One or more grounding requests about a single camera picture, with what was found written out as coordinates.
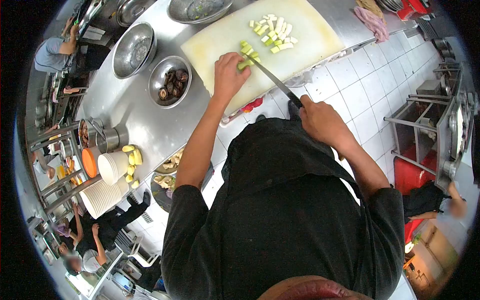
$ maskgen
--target stack of white bowls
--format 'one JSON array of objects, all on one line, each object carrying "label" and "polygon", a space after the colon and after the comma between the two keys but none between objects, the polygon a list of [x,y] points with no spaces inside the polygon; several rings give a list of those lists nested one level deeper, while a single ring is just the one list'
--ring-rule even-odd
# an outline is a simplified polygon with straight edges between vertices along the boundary
[{"label": "stack of white bowls", "polygon": [[128,189],[128,183],[125,180],[119,180],[113,185],[108,185],[102,179],[79,194],[90,215],[96,219],[120,202],[122,197],[128,193]]}]

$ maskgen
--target hand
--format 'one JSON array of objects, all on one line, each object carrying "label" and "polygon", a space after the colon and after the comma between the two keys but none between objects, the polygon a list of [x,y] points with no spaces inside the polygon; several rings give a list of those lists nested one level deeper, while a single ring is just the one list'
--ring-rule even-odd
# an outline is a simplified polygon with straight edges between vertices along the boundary
[{"label": "hand", "polygon": [[333,147],[342,154],[343,149],[350,149],[353,144],[358,144],[331,105],[325,102],[314,103],[307,95],[300,97],[300,101],[303,104],[300,108],[302,127],[315,140]]},{"label": "hand", "polygon": [[241,73],[237,72],[237,64],[241,61],[243,57],[240,54],[230,52],[215,62],[214,97],[222,103],[229,103],[252,73],[248,66]]},{"label": "hand", "polygon": [[98,236],[98,228],[99,228],[99,227],[100,227],[100,226],[99,226],[97,223],[93,224],[93,226],[92,226],[92,233],[93,233],[93,236],[94,236],[94,237],[97,237],[97,236]]}]

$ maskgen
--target metal bowl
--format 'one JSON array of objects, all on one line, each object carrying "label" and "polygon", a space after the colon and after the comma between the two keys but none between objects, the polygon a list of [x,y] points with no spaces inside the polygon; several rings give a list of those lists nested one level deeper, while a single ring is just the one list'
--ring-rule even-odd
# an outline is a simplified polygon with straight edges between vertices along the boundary
[{"label": "metal bowl", "polygon": [[233,0],[171,0],[167,15],[182,24],[207,24],[223,17],[232,3]]},{"label": "metal bowl", "polygon": [[[183,87],[183,94],[180,96],[180,98],[172,98],[167,101],[162,101],[158,97],[158,90],[164,86],[165,73],[170,71],[170,69],[187,70],[188,81],[187,84]],[[180,101],[185,98],[185,95],[187,95],[191,82],[192,69],[190,68],[190,64],[180,56],[167,56],[154,67],[152,74],[150,75],[150,79],[148,80],[148,91],[150,94],[150,98],[162,109],[175,107],[178,103],[180,103]]]},{"label": "metal bowl", "polygon": [[130,27],[113,50],[115,77],[125,79],[145,70],[153,61],[156,44],[155,33],[149,23],[141,22]]}]

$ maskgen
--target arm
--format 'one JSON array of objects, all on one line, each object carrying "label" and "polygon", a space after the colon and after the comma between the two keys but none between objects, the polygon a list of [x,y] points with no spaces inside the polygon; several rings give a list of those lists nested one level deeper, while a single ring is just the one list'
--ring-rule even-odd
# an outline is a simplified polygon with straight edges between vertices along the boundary
[{"label": "arm", "polygon": [[200,183],[205,178],[222,114],[251,74],[249,67],[242,73],[237,72],[240,61],[243,58],[238,53],[231,52],[220,56],[215,62],[214,95],[183,151],[177,172],[177,188],[186,184],[200,188]]},{"label": "arm", "polygon": [[358,144],[352,132],[331,105],[313,103],[307,95],[300,98],[302,127],[317,141],[333,147],[350,164],[366,201],[379,189],[389,188],[382,169]]},{"label": "arm", "polygon": [[107,262],[107,256],[105,255],[105,249],[103,249],[102,243],[98,238],[98,224],[93,224],[92,232],[93,232],[93,238],[96,244],[96,249],[98,252],[98,256],[96,256],[95,259],[100,265],[103,265],[104,263]]}]

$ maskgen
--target cloth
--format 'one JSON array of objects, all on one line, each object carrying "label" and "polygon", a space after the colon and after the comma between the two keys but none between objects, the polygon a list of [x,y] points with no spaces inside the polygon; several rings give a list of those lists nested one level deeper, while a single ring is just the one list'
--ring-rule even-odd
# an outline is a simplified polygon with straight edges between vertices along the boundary
[{"label": "cloth", "polygon": [[373,32],[373,35],[377,39],[377,44],[383,43],[389,39],[387,27],[380,17],[360,6],[356,6],[353,11],[365,26]]},{"label": "cloth", "polygon": [[89,273],[95,273],[101,267],[101,265],[98,263],[98,261],[95,258],[96,256],[98,256],[97,251],[92,249],[86,251],[82,259],[82,264],[83,264],[82,270],[87,271]]},{"label": "cloth", "polygon": [[52,73],[67,70],[69,55],[59,53],[63,42],[63,37],[50,37],[45,40],[35,54],[35,69]]},{"label": "cloth", "polygon": [[248,125],[230,144],[222,176],[210,211],[196,187],[173,193],[161,261],[173,299],[256,299],[302,275],[375,299],[392,294],[405,255],[400,193],[381,189],[365,204],[331,148],[300,122]]}]

